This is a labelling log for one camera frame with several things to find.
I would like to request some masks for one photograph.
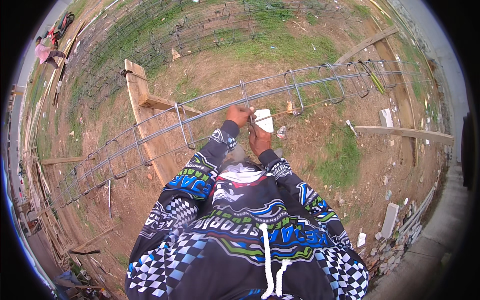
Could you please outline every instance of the motorcycle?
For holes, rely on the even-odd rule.
[[[75,20],[75,15],[72,12],[66,12],[63,15],[58,26],[55,25],[52,27],[50,31],[45,32],[45,35],[43,36],[43,38],[47,38],[48,36],[50,36],[52,45],[55,47],[55,49],[58,49],[59,47],[58,40],[63,37],[63,35],[67,31],[68,26],[72,24],[74,20]]]

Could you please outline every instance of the man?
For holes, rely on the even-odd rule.
[[[35,40],[35,55],[40,58],[40,63],[44,63],[45,61],[53,66],[53,68],[58,69],[59,66],[53,59],[53,57],[62,57],[65,58],[65,53],[61,51],[55,50],[54,46],[47,47],[40,43],[42,37],[39,36]]]
[[[252,108],[231,106],[163,189],[130,255],[130,299],[360,299],[368,271],[338,216],[250,125],[248,159],[222,164]]]

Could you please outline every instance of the dirt ground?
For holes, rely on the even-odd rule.
[[[97,14],[97,9],[105,6],[106,2],[107,0],[89,3],[77,20],[85,19],[89,22]],[[360,1],[356,1],[356,3],[368,5],[370,13],[376,16],[380,27],[388,27],[384,18],[373,5]],[[110,21],[107,15],[105,19],[97,21],[95,27],[108,26],[106,24],[108,22]],[[362,23],[330,18],[322,18],[317,24],[311,25],[304,16],[300,16],[286,21],[285,28],[294,37],[327,36],[340,54],[347,52],[367,36],[367,30]],[[85,39],[88,41],[94,38],[94,35],[89,33]],[[408,53],[404,51],[404,40],[407,40],[405,33],[399,33],[389,38],[396,54],[402,60],[409,60]],[[59,104],[56,107],[48,104],[43,110],[48,115],[47,119],[42,122],[45,127],[45,136],[50,137],[52,141],[49,153],[51,158],[85,156],[135,122],[125,87],[114,97],[103,101],[98,109],[92,110],[88,104],[80,105],[74,117],[66,118],[69,99],[72,97],[72,91],[68,87],[71,86],[75,72],[79,69],[76,64],[79,64],[82,51],[84,49],[79,49],[77,54],[72,55],[70,64],[65,70],[64,86],[66,88],[63,88],[59,94]],[[230,49],[202,51],[170,62],[160,70],[157,78],[149,81],[151,93],[172,101],[182,102],[192,95],[200,96],[236,85],[240,79],[247,82],[308,66],[304,62],[299,63],[292,60],[272,61],[255,57],[243,59],[232,53]],[[375,46],[372,45],[367,47],[366,51],[361,51],[351,58],[352,61],[358,59],[376,60],[380,57]],[[414,60],[420,64],[420,71],[428,77],[425,63],[416,57]],[[323,61],[311,61],[309,64],[313,66],[321,63]],[[276,82],[272,80],[262,86],[254,86],[249,93],[273,88],[275,84]],[[438,100],[436,89],[430,83],[422,83],[420,92],[418,90],[415,92],[414,86],[411,84],[407,85],[407,89],[411,97],[417,126],[420,126],[420,120],[423,119],[423,128],[425,128],[430,115],[426,113],[424,100],[428,98],[432,107],[438,107],[435,102]],[[313,89],[305,89],[308,98],[316,96],[316,94],[312,94],[313,92]],[[194,107],[207,111],[239,98],[241,98],[241,91],[235,89],[208,98],[208,100],[198,101]],[[255,108],[270,108],[272,111],[280,112],[286,109],[286,99],[287,94],[278,94],[266,99],[255,100],[252,105]],[[404,199],[408,197],[409,204],[415,202],[420,205],[436,180],[437,171],[442,169],[445,164],[443,145],[430,143],[420,146],[418,166],[412,167],[402,164],[400,160],[401,137],[364,134],[355,140],[360,160],[353,180],[347,181],[347,184],[336,184],[335,179],[321,176],[315,166],[328,159],[337,158],[329,156],[329,144],[347,134],[349,129],[345,126],[345,121],[350,120],[354,125],[381,126],[378,111],[385,108],[391,109],[394,124],[398,126],[400,113],[398,100],[391,89],[387,89],[385,95],[371,91],[365,98],[349,97],[341,104],[327,106],[321,104],[306,109],[300,117],[284,114],[275,117],[273,121],[275,130],[283,125],[288,129],[286,139],[280,140],[273,137],[274,147],[284,149],[284,157],[291,164],[293,171],[314,187],[336,211],[343,221],[352,244],[356,246],[360,232],[367,234],[366,244],[356,249],[359,252],[366,249],[361,253],[361,257],[366,260],[370,256],[371,248],[378,248],[379,242],[374,235],[381,230],[387,205],[390,202],[399,204],[398,218],[402,220],[408,212],[403,205]],[[225,111],[221,111],[200,121],[192,122],[194,138],[209,135],[213,129],[221,125],[224,115]],[[164,126],[177,121],[174,114],[164,115],[159,120]],[[440,129],[434,120],[428,122],[428,126],[431,131]],[[69,133],[73,129],[75,132],[73,136],[70,136]],[[247,135],[244,128],[238,137],[239,143],[246,149],[249,148]],[[169,132],[166,140],[169,149],[184,144],[179,128]],[[419,145],[424,144],[422,140],[418,142]],[[193,150],[183,148],[172,154],[179,169],[191,158],[193,153]],[[135,152],[128,152],[125,158],[128,166],[139,163]],[[56,186],[59,180],[63,179],[63,175],[70,172],[71,169],[72,164],[44,167],[50,186]],[[114,225],[119,225],[104,239],[86,249],[87,251],[100,249],[101,253],[94,254],[92,257],[102,264],[105,271],[111,274],[105,274],[97,268],[92,263],[90,255],[78,256],[78,259],[82,263],[82,268],[85,268],[92,278],[96,279],[99,284],[105,285],[115,297],[121,299],[124,297],[123,282],[130,251],[162,186],[153,167],[136,168],[130,171],[125,178],[113,180],[111,185],[113,218],[108,215],[108,189],[106,188],[108,185],[93,189],[79,201],[59,209],[58,212],[62,225],[74,241],[74,247]],[[392,192],[390,201],[385,200],[387,190]],[[345,201],[344,205],[339,205],[336,195]],[[97,275],[101,275],[105,282],[103,283]]]

